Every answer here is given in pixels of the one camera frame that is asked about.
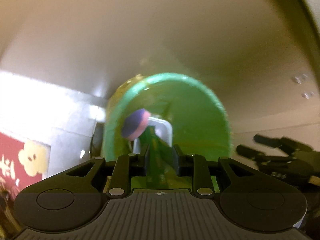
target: teal bucket rim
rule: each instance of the teal bucket rim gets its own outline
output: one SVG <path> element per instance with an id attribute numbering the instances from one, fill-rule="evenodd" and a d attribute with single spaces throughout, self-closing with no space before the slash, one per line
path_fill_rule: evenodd
<path id="1" fill-rule="evenodd" d="M 130 87 L 125 94 L 121 97 L 121 99 L 118 101 L 116 104 L 115 108 L 113 109 L 112 113 L 108 117 L 109 120 L 119 120 L 121 116 L 123 115 L 127 105 L 129 102 L 134 99 L 141 91 L 145 90 L 148 88 L 149 85 L 153 85 L 159 82 L 164 82 L 164 81 L 179 81 L 179 82 L 184 82 L 186 84 L 189 84 L 191 86 L 196 86 L 199 90 L 204 92 L 210 100 L 217 106 L 218 109 L 220 109 L 221 113 L 223 114 L 223 119 L 225 121 L 225 127 L 226 127 L 226 132 L 230 135 L 231 129 L 230 125 L 228 122 L 228 114 L 225 111 L 222 103 L 218 99 L 218 97 L 215 95 L 215 93 L 208 88 L 206 85 L 204 85 L 202 82 L 189 77 L 187 75 L 183 74 L 178 74 L 178 73 L 159 73 L 155 74 L 152 76 L 148 76 L 134 84 L 132 87 Z M 114 152 L 114 145 L 112 141 L 110 141 L 110 138 L 115 137 L 115 129 L 117 127 L 116 122 L 113 122 L 113 125 L 108 123 L 108 120 L 106 120 L 105 124 L 105 133 L 108 133 L 108 139 L 107 137 L 104 137 L 105 139 L 103 140 L 103 145 L 102 145 L 102 150 L 105 150 L 106 144 L 109 144 L 109 150 L 111 152 Z M 231 144 L 231 136 L 228 138 L 228 156 L 231 156 L 231 150 L 232 150 L 232 144 Z M 107 158 L 108 154 L 106 152 L 102 152 L 102 155 Z"/>

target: dark curved edge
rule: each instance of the dark curved edge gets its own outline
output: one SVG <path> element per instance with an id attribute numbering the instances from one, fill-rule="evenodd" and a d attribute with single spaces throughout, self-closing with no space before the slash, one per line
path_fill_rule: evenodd
<path id="1" fill-rule="evenodd" d="M 320 87 L 320 37 L 306 0 L 274 0 L 285 15 L 286 24 L 308 55 Z"/>

